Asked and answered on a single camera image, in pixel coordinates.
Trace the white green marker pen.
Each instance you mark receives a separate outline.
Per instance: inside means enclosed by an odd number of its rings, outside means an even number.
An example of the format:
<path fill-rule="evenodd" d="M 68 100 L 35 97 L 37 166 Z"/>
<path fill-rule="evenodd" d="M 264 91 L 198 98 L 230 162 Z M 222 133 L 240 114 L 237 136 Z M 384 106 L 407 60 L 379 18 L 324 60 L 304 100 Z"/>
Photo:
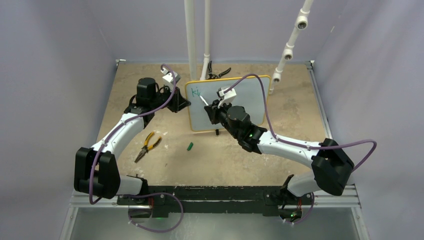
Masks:
<path fill-rule="evenodd" d="M 201 101 L 204 103 L 205 106 L 208 106 L 209 104 L 207 103 L 207 101 L 201 96 L 199 95 Z"/>

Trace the green marker cap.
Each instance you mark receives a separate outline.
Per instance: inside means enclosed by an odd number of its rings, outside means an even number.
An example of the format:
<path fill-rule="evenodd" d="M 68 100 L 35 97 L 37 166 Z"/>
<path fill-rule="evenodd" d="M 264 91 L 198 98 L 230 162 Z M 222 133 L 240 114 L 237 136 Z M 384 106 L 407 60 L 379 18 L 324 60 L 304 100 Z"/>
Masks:
<path fill-rule="evenodd" d="M 193 143 L 193 142 L 191 142 L 191 143 L 188 145 L 188 147 L 187 147 L 187 151 L 190 151 L 190 150 L 192 149 L 193 145 L 194 145 L 194 143 Z"/>

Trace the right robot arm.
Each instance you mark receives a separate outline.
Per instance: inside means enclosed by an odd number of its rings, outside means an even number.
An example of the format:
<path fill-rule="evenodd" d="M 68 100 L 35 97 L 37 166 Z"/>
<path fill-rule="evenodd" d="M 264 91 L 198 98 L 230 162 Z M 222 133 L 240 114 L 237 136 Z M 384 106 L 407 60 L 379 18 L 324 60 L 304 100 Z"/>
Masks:
<path fill-rule="evenodd" d="M 301 196 L 325 191 L 341 196 L 354 170 L 354 163 L 336 141 L 325 138 L 322 142 L 302 141 L 272 134 L 264 127 L 252 123 L 245 108 L 219 101 L 206 105 L 204 110 L 213 125 L 222 125 L 247 152 L 282 157 L 300 163 L 311 170 L 289 177 L 280 196 L 288 204 Z"/>

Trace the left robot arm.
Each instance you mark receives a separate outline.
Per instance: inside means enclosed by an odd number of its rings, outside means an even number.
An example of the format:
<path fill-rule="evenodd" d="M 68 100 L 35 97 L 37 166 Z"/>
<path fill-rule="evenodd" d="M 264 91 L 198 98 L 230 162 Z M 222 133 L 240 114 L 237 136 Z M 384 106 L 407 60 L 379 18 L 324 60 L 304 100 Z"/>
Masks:
<path fill-rule="evenodd" d="M 157 111 L 167 108 L 177 113 L 191 104 L 182 97 L 176 86 L 179 76 L 169 72 L 162 80 L 163 86 L 159 86 L 154 78 L 139 79 L 136 94 L 130 98 L 114 128 L 91 147 L 81 147 L 76 152 L 73 181 L 75 191 L 105 199 L 129 195 L 138 205 L 148 201 L 147 180 L 120 174 L 117 160 Z"/>

